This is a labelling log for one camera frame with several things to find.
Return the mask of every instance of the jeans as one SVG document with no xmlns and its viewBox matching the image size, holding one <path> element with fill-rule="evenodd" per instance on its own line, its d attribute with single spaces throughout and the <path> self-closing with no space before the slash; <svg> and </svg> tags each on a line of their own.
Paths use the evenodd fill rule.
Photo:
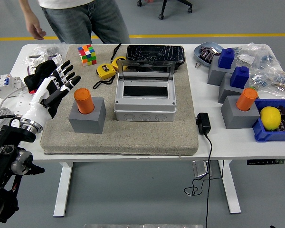
<svg viewBox="0 0 285 228">
<path fill-rule="evenodd" d="M 94 0 L 68 9 L 43 8 L 50 26 L 61 42 L 90 44 L 94 32 L 103 43 L 128 44 L 129 33 L 115 0 Z"/>
</svg>

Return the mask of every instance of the plug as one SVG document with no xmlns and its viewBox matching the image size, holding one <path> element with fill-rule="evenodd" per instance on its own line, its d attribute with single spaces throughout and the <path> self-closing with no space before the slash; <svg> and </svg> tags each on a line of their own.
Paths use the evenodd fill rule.
<svg viewBox="0 0 285 228">
<path fill-rule="evenodd" d="M 208 134 L 211 129 L 208 113 L 199 113 L 196 117 L 196 125 L 199 127 L 200 134 Z"/>
</svg>

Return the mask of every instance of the gray floor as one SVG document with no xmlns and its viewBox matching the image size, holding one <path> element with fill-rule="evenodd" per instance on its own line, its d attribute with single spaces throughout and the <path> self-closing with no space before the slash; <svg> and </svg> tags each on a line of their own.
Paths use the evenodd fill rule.
<svg viewBox="0 0 285 228">
<path fill-rule="evenodd" d="M 18 1 L 0 0 L 0 38 L 28 37 Z M 159 20 L 161 0 L 136 6 L 117 0 L 130 35 L 285 33 L 285 0 L 192 1 L 193 13 L 177 1 L 168 1 Z M 51 30 L 36 1 L 31 6 L 48 36 Z M 285 71 L 285 37 L 133 38 L 132 43 L 265 43 Z M 1 41 L 0 75 L 12 69 L 22 46 L 46 41 Z M 213 162 L 214 173 L 218 164 Z M 53 218 L 61 166 L 40 163 L 46 173 L 24 177 L 19 191 L 20 210 L 0 227 L 82 228 L 84 224 L 205 224 L 206 191 L 188 197 L 193 171 L 189 161 L 97 162 L 74 165 L 66 216 Z M 233 161 L 241 214 L 229 214 L 221 180 L 211 182 L 209 228 L 285 228 L 285 164 L 247 166 Z"/>
</svg>

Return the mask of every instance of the lemon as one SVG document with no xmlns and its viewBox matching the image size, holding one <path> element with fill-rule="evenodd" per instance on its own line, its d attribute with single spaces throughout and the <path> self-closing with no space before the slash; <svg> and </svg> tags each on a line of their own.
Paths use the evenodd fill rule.
<svg viewBox="0 0 285 228">
<path fill-rule="evenodd" d="M 261 110 L 260 115 L 267 131 L 275 130 L 281 124 L 281 114 L 277 108 L 267 106 Z"/>
</svg>

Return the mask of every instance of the person's hand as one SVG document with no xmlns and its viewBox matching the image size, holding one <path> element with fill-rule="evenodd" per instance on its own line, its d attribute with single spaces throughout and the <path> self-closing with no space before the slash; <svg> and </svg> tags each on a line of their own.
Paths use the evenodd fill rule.
<svg viewBox="0 0 285 228">
<path fill-rule="evenodd" d="M 45 31 L 42 31 L 42 28 L 40 28 L 39 20 L 33 12 L 25 14 L 25 23 L 27 31 L 32 35 L 34 39 L 44 39 L 43 37 L 47 33 Z"/>
</svg>

